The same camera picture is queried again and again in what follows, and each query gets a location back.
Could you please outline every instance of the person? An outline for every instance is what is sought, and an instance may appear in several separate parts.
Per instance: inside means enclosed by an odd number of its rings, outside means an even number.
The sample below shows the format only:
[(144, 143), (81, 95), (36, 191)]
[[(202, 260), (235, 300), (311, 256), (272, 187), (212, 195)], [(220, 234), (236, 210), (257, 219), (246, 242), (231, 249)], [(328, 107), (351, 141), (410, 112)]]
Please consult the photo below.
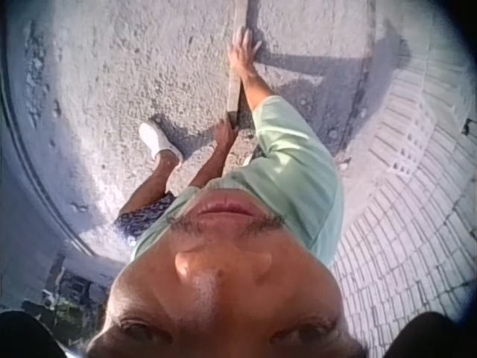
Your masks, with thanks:
[(165, 187), (183, 156), (157, 124), (141, 124), (157, 167), (116, 221), (139, 240), (112, 285), (88, 357), (366, 355), (347, 331), (327, 268), (344, 209), (333, 159), (258, 75), (260, 44), (252, 43), (241, 28), (228, 58), (265, 156), (222, 177), (237, 137), (223, 119), (212, 156), (175, 198)]

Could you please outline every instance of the white sneaker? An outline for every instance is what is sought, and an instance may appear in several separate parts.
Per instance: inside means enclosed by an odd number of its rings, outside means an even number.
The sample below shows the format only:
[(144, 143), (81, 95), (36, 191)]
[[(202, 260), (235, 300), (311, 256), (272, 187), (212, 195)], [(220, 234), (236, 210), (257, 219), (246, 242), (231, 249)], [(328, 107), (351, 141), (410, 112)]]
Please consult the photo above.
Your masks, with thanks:
[(162, 129), (152, 119), (144, 121), (139, 126), (139, 136), (144, 144), (151, 150), (152, 159), (155, 160), (161, 151), (169, 150), (179, 159), (179, 165), (183, 163), (184, 156), (182, 153), (169, 142), (164, 132), (162, 132)]

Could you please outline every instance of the mint green t-shirt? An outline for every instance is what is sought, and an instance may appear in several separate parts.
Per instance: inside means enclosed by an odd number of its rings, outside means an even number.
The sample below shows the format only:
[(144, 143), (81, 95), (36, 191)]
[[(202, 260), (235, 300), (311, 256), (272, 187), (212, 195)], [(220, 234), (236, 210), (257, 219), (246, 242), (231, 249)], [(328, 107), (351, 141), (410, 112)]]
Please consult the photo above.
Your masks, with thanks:
[(132, 260), (167, 231), (167, 217), (180, 216), (208, 187), (242, 189), (255, 196), (324, 265), (330, 266), (341, 236), (343, 189), (330, 153), (302, 116), (282, 97), (266, 98), (254, 111), (256, 136), (265, 157), (211, 180), (205, 188), (188, 187), (147, 229)]

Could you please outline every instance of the hand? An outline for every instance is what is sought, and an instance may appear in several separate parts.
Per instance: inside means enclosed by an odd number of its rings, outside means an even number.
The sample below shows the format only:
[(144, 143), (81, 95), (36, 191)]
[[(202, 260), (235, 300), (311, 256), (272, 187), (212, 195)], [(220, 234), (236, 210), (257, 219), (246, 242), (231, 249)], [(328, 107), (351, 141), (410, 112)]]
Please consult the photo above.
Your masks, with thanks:
[(243, 26), (237, 30), (232, 45), (227, 44), (227, 54), (230, 66), (238, 75), (249, 75), (255, 72), (253, 60), (261, 44), (262, 41), (258, 41), (252, 48), (252, 31)]
[(228, 153), (238, 134), (239, 128), (232, 129), (232, 124), (227, 116), (225, 119), (221, 119), (214, 128), (214, 139), (217, 143), (217, 148)]

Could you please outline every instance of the patterned shorts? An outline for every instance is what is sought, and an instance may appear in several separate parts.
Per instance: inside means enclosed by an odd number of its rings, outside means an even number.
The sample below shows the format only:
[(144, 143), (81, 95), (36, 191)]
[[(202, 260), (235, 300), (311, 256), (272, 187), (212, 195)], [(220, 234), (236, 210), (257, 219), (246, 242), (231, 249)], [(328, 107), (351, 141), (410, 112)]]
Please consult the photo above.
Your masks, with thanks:
[(132, 213), (120, 215), (114, 221), (113, 226), (130, 246), (134, 246), (137, 239), (163, 215), (174, 200), (176, 197), (171, 192), (167, 192), (155, 203)]

